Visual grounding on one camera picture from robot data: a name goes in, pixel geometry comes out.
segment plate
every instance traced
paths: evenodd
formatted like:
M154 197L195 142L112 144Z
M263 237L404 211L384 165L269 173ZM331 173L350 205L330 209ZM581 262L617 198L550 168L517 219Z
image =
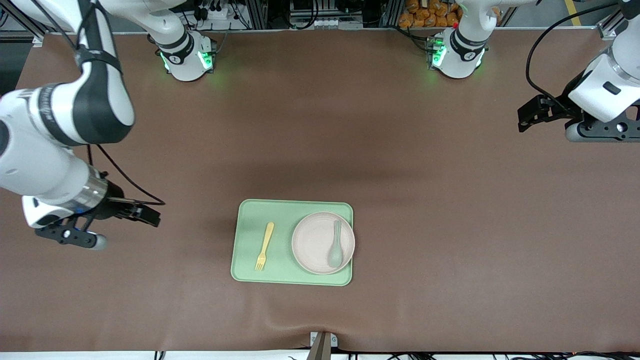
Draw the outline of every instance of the plate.
M333 268L329 265L329 250L333 244L333 229L336 220L342 222L340 247L342 264ZM291 239L293 256L305 270L319 275L328 275L340 271L353 257L355 250L353 229L340 215L321 212L313 213L300 220Z

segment green led light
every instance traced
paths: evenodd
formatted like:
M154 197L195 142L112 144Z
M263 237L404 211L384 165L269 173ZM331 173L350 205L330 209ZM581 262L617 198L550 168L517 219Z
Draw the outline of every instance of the green led light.
M433 55L433 66L440 66L445 54L447 54L447 47L443 45L440 50Z
M163 54L163 53L160 53L160 57L162 58L162 61L164 62L164 68L165 68L167 71L170 71L170 70L169 70L169 65L166 63L166 58L164 58L164 54Z
M202 62L202 66L204 66L205 69L211 68L211 55L209 55L208 53L201 53L199 51L198 57L200 58L200 62Z
M484 49L482 50L480 55L478 55L478 62L476 63L476 67L480 66L480 64L482 63L482 55L484 55Z

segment floor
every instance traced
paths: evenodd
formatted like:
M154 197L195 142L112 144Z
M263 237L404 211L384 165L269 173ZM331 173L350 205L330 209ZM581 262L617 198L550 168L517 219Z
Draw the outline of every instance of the floor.
M569 14L569 9L575 7L576 11L586 10L601 4L615 3L616 0L590 0L588 3L578 3L572 0L543 0L538 6L527 4L518 8L514 14L510 27L523 28L546 28L555 21ZM592 26L611 13L611 9L604 9L579 17L579 24L582 26ZM129 21L112 18L111 25L117 32L139 32L141 28ZM567 21L564 26L571 26L572 22ZM20 77L22 66L26 60L31 44L4 44L2 43L2 33L20 29L20 25L13 19L8 19L0 27L0 95L15 89L15 84Z

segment green tray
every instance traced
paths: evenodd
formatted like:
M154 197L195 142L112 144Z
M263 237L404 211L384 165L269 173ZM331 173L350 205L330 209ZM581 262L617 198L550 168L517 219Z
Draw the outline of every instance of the green tray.
M303 269L293 256L293 230L305 216L320 211L338 214L353 227L353 209L345 202L257 199L243 201L238 210L231 276L238 281L250 282L327 286L349 284L352 261L335 274L316 275ZM264 230L270 221L274 222L275 227L267 248L267 262L263 271L255 271L255 261L262 248Z

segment yellow floor line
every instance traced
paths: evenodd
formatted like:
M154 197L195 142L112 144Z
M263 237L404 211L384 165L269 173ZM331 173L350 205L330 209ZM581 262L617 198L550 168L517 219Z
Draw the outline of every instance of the yellow floor line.
M564 4L566 5L567 11L569 11L569 15L577 13L575 5L573 4L573 0L564 0ZM571 23L573 24L573 26L582 26L579 17L574 17L573 19L571 19Z

